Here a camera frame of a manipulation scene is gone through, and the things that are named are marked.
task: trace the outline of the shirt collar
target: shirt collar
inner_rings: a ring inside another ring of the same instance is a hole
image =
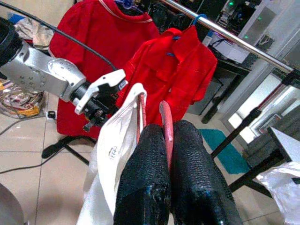
[[[113,16],[132,23],[149,23],[152,22],[151,17],[144,13],[143,15],[130,16],[122,13],[114,0],[99,0],[102,6]]]
[[[180,36],[179,40],[173,40],[174,36]],[[173,53],[179,62],[184,61],[187,56],[200,45],[195,26],[185,31],[170,28],[160,35],[157,41],[150,47],[146,64],[154,70],[162,67],[164,60],[168,59],[166,53]]]

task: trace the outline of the red strap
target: red strap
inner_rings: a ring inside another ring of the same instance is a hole
[[[163,128],[165,132],[165,146],[167,151],[167,161],[169,171],[171,170],[172,153],[173,153],[173,120],[169,104],[162,101],[159,104],[159,112],[162,116]]]
[[[145,126],[147,125],[146,122],[146,106],[145,106],[145,98],[144,98],[144,94],[141,93],[138,96],[137,99],[137,128],[136,128],[136,143],[139,142],[140,140],[140,122],[141,122],[141,118],[140,118],[140,110],[142,107],[142,127],[145,128]]]

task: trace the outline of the printed logo on fabric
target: printed logo on fabric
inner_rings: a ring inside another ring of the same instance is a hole
[[[111,150],[108,153],[109,159],[114,159],[117,155],[117,146],[114,146],[111,148]]]

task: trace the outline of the black textured gripper pad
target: black textured gripper pad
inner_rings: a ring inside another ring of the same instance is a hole
[[[207,153],[199,131],[174,124],[171,212],[176,225],[241,225],[228,185]]]
[[[166,225],[171,184],[162,128],[148,125],[126,163],[118,188],[114,225]]]

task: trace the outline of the teal rug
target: teal rug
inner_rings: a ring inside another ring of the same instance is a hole
[[[220,130],[199,129],[199,132],[212,150],[216,149],[226,138]],[[229,174],[246,173],[249,171],[246,161],[231,144],[227,145],[217,157]]]

